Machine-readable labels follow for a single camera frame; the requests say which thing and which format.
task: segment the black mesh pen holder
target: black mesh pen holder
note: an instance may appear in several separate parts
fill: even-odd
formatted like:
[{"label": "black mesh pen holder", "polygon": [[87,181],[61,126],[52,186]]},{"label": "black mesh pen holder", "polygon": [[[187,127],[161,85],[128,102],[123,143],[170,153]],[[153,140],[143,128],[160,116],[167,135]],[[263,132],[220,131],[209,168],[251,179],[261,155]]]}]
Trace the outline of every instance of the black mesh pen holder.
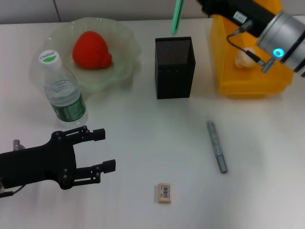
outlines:
[{"label": "black mesh pen holder", "polygon": [[195,65],[191,37],[156,38],[157,98],[189,98]]}]

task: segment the water bottle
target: water bottle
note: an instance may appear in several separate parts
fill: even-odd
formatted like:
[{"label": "water bottle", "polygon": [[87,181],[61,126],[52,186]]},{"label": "water bottle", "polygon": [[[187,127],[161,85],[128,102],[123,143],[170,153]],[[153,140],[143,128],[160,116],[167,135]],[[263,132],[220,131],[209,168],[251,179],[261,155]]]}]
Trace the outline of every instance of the water bottle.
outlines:
[{"label": "water bottle", "polygon": [[55,50],[39,56],[44,70],[44,92],[63,127],[77,127],[87,121],[86,106],[74,74],[62,64]]}]

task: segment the white wall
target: white wall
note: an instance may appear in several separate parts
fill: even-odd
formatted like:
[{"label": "white wall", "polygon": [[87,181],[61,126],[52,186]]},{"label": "white wall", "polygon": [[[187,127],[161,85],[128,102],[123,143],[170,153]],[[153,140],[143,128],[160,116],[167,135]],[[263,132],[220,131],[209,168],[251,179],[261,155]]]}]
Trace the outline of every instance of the white wall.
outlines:
[{"label": "white wall", "polygon": [[53,0],[0,0],[0,24],[58,21]]},{"label": "white wall", "polygon": [[[154,20],[173,18],[176,0],[56,0],[62,21],[83,17],[115,20]],[[196,0],[185,0],[184,18],[206,17]]]},{"label": "white wall", "polygon": [[[171,19],[176,0],[55,0],[62,21],[83,17],[115,20]],[[285,11],[305,15],[305,0],[282,0]],[[206,17],[196,0],[185,0],[183,18]],[[58,22],[53,0],[0,0],[0,24]]]},{"label": "white wall", "polygon": [[305,15],[305,0],[282,0],[283,8],[293,15]]}]

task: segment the white table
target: white table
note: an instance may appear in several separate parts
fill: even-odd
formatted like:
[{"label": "white table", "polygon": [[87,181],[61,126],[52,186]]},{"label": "white table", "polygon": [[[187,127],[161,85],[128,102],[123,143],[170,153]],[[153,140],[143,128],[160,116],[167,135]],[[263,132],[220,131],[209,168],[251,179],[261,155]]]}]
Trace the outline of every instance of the white table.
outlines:
[{"label": "white table", "polygon": [[[217,93],[210,56],[211,19],[183,20],[196,69],[190,99],[157,100],[154,39],[171,21],[124,22],[142,47],[133,82],[87,97],[90,130],[106,140],[75,147],[78,167],[116,159],[98,185],[63,191],[57,183],[27,185],[0,199],[3,229],[303,229],[305,219],[305,80],[263,100]],[[12,141],[46,143],[54,113],[37,85],[33,63],[62,24],[0,25],[1,152]],[[213,117],[229,173],[221,175],[205,126]],[[171,205],[156,203],[158,183],[171,183]]]}]

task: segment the bottle label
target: bottle label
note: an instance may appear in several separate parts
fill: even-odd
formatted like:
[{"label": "bottle label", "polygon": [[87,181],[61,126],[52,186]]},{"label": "bottle label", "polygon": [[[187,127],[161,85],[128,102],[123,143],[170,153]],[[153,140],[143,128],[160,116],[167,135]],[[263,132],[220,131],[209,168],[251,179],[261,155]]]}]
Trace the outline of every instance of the bottle label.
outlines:
[{"label": "bottle label", "polygon": [[69,106],[52,105],[57,117],[64,122],[74,122],[80,119],[86,112],[86,106],[82,96]]}]

